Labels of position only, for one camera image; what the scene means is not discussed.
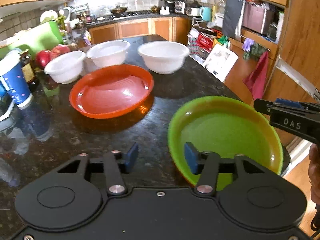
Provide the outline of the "person's right hand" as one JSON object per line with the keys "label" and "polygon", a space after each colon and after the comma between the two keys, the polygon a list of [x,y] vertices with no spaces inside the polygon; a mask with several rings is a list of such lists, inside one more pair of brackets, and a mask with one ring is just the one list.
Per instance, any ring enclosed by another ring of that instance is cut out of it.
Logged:
{"label": "person's right hand", "polygon": [[319,181],[320,181],[320,158],[319,158],[319,146],[316,144],[312,144],[309,152],[309,170],[308,176],[311,183],[311,200],[319,204],[320,202],[320,189],[319,189]]}

